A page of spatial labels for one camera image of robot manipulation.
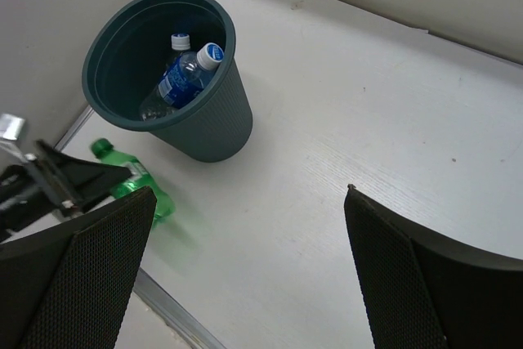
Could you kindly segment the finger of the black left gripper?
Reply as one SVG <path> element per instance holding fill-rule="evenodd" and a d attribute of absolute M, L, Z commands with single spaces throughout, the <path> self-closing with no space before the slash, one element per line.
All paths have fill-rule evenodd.
<path fill-rule="evenodd" d="M 37 169 L 42 213 L 59 211 L 64 218 L 78 217 L 110 195 L 131 177 L 128 168 L 77 159 L 38 140 Z"/>

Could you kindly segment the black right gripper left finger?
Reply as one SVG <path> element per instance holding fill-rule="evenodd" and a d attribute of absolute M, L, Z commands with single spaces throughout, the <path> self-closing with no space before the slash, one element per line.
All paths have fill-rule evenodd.
<path fill-rule="evenodd" d="M 2 244 L 1 346 L 114 347 L 155 206 L 143 187 Z"/>

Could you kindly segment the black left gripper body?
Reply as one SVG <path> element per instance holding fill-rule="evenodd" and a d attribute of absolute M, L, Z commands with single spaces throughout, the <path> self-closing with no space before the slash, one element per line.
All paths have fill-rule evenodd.
<path fill-rule="evenodd" d="M 26 167 L 12 164 L 1 172 L 1 238 L 15 233 L 52 213 L 57 206 L 49 200 Z"/>

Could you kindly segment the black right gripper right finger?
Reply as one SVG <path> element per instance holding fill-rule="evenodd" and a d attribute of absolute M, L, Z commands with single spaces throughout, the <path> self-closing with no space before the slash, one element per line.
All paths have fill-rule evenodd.
<path fill-rule="evenodd" d="M 522 261 L 402 217 L 350 185 L 346 229 L 376 348 L 520 348 Z"/>

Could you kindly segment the green plastic soda bottle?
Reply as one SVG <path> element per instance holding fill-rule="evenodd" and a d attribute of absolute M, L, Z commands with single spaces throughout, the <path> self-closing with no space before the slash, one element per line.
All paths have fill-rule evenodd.
<path fill-rule="evenodd" d="M 92 142 L 90 148 L 91 152 L 101 163 L 125 167 L 131 172 L 131 176 L 126 181 L 113 187 L 110 191 L 115 199 L 122 198 L 135 190 L 148 186 L 156 197 L 154 224 L 164 221 L 168 216 L 174 213 L 175 205 L 171 197 L 159 187 L 150 172 L 137 157 L 116 150 L 105 138 L 100 138 Z"/>

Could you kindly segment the clear bottle blue label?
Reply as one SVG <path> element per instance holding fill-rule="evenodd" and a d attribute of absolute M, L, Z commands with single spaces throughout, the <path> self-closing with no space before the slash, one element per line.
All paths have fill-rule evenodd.
<path fill-rule="evenodd" d="M 141 119 L 160 119 L 188 105 L 209 85 L 223 60 L 224 51 L 216 43 L 180 54 L 142 102 Z"/>

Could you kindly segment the clear unlabelled plastic bottle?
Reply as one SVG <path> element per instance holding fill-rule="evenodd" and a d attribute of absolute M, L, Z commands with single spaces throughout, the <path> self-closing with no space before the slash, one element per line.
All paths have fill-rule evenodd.
<path fill-rule="evenodd" d="M 186 51 L 190 50 L 190 35 L 185 33 L 175 33 L 171 35 L 171 50 L 165 60 L 164 73 L 167 73 L 176 59 Z"/>

